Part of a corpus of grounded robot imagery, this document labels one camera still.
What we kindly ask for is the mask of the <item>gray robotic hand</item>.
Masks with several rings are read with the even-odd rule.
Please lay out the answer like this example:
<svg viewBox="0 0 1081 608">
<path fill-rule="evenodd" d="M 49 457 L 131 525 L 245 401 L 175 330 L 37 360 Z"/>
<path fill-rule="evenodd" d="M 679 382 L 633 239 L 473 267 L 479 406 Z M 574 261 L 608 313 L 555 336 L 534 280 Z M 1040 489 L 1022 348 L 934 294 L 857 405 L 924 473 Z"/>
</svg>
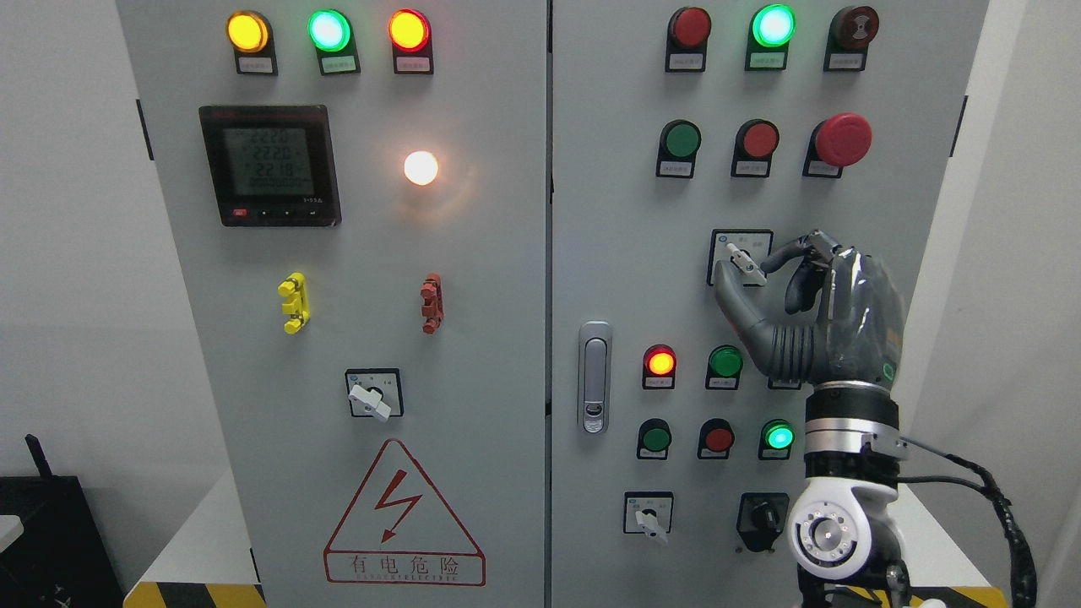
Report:
<svg viewBox="0 0 1081 608">
<path fill-rule="evenodd" d="M 758 263 L 773 273 L 799 257 L 786 288 L 792 315 L 818 305 L 814 323 L 774 323 L 746 298 L 740 264 L 713 265 L 713 299 L 757 369 L 773 381 L 857 382 L 889 392 L 899 370 L 906 304 L 888 267 L 826 232 L 808 232 Z"/>
</svg>

